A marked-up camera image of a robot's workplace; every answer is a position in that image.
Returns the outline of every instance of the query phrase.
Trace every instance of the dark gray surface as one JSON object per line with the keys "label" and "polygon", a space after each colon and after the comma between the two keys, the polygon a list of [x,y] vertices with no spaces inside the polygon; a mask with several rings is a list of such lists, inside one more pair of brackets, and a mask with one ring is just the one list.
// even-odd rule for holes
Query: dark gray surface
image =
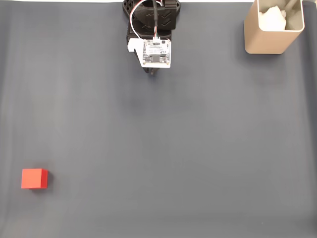
{"label": "dark gray surface", "polygon": [[317,237],[307,39],[248,55],[249,7],[183,4],[151,78],[121,4],[0,2],[0,237]]}

